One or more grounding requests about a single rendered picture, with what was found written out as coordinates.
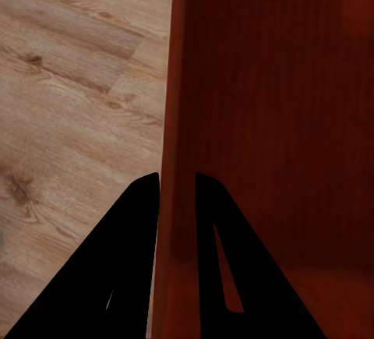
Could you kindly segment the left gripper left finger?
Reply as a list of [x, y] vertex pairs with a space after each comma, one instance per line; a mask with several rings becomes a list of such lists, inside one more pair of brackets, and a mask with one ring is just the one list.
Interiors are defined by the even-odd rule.
[[133, 181], [4, 339], [146, 339], [159, 205]]

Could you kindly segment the storage box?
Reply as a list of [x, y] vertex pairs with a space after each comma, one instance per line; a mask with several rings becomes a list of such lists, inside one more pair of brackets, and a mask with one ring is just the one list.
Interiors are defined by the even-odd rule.
[[151, 339], [201, 339], [198, 172], [327, 339], [374, 339], [374, 0], [172, 0]]

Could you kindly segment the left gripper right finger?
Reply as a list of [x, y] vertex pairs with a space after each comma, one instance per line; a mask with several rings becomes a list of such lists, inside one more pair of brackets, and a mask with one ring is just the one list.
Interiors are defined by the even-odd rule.
[[[226, 308], [217, 227], [244, 313]], [[223, 183], [196, 174], [201, 339], [327, 339]]]

